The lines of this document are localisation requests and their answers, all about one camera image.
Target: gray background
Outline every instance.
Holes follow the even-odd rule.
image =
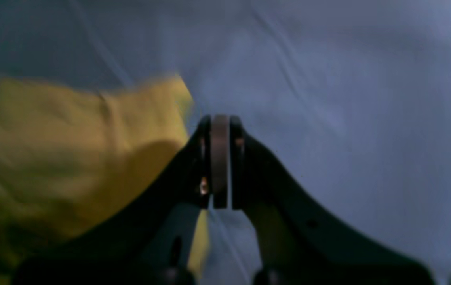
[[[451,0],[0,0],[0,73],[114,88],[174,72],[193,123],[239,115],[323,205],[451,274]],[[249,283],[251,225],[210,215],[202,284]]]

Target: wrinkled sheet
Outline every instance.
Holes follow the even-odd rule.
[[[340,218],[451,276],[451,0],[0,0],[0,73],[73,87],[178,72]],[[260,267],[241,213],[210,213],[202,284]]]

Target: black plastic bracket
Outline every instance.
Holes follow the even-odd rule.
[[[211,194],[215,208],[227,207],[229,158],[232,208],[254,225],[265,266],[254,284],[433,284],[417,261],[320,206],[238,117],[224,115],[203,117],[185,148],[129,206],[28,259],[13,284],[193,284],[185,267],[195,225]]]

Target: blue-gray fabric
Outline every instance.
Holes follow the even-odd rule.
[[[451,0],[0,0],[0,73],[74,87],[180,73],[350,225],[451,275]],[[260,267],[210,214],[202,284]]]

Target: yellow fabric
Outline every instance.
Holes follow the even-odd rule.
[[[109,93],[1,78],[0,278],[139,196],[186,143],[191,104],[177,76]],[[208,246],[203,212],[195,274]]]

